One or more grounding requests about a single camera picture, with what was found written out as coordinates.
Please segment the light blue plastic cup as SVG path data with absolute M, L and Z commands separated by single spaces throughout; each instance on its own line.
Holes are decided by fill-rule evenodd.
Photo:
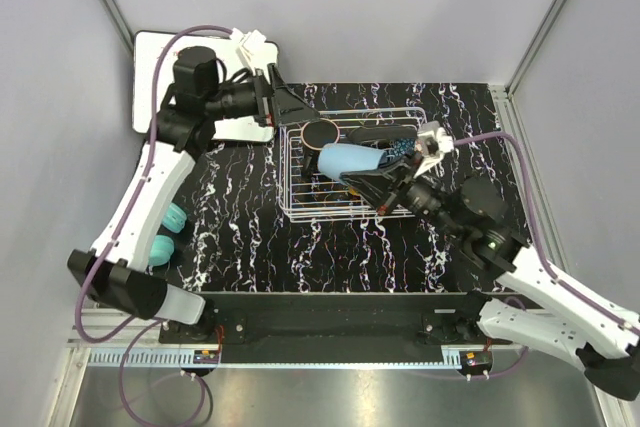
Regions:
M 375 170 L 385 158 L 385 150 L 349 143 L 332 143 L 320 151 L 317 169 L 321 175 L 339 182 L 342 173 Z

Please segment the red black mug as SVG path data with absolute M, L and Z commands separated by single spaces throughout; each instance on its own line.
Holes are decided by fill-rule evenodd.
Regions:
M 339 141 L 340 129 L 331 120 L 318 119 L 307 122 L 302 127 L 300 139 L 303 148 L 301 175 L 304 179 L 310 179 L 317 171 L 321 150 L 326 145 Z

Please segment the white wire dish rack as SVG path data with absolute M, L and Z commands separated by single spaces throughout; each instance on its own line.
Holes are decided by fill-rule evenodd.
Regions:
M 359 127 L 410 126 L 418 128 L 429 122 L 419 107 L 375 108 L 322 111 L 318 119 L 333 121 L 340 129 L 337 143 L 351 143 L 347 134 Z M 279 205 L 293 222 L 352 221 L 364 219 L 403 218 L 415 216 L 398 206 L 390 215 L 379 216 L 359 195 L 349 194 L 345 184 L 335 182 L 317 171 L 310 179 L 301 175 L 303 148 L 300 126 L 284 126 L 280 130 Z M 362 145 L 385 150 L 391 142 Z

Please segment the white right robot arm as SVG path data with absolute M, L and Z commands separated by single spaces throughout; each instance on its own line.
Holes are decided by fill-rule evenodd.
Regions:
M 447 193 L 410 156 L 376 169 L 345 170 L 339 179 L 381 215 L 402 206 L 440 227 L 472 267 L 550 314 L 540 317 L 472 294 L 453 321 L 460 340 L 472 344 L 487 336 L 519 343 L 576 367 L 611 396 L 638 398 L 638 313 L 595 293 L 508 227 L 506 204 L 490 180 L 471 176 Z

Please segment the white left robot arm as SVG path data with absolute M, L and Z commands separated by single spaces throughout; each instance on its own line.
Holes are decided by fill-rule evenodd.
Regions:
M 243 81 L 222 82 L 214 50 L 187 47 L 174 61 L 173 81 L 153 100 L 141 163 L 114 216 L 87 251 L 67 261 L 85 296 L 135 318 L 181 323 L 196 343 L 215 333 L 203 297 L 147 274 L 163 218 L 197 160 L 208 150 L 218 121 L 252 118 L 266 127 L 304 123 L 318 112 L 283 81 L 274 64 Z

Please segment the black floral square plate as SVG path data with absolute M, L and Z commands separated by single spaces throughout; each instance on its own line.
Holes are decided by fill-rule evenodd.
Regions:
M 410 126 L 376 126 L 359 127 L 347 134 L 347 139 L 354 144 L 372 142 L 391 142 L 402 139 L 415 139 L 417 130 Z

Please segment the blue patterned bowl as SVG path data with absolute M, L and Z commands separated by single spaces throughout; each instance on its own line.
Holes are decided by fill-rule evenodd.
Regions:
M 404 155 L 412 155 L 415 151 L 416 140 L 411 138 L 393 140 L 386 149 L 386 160 L 395 161 Z

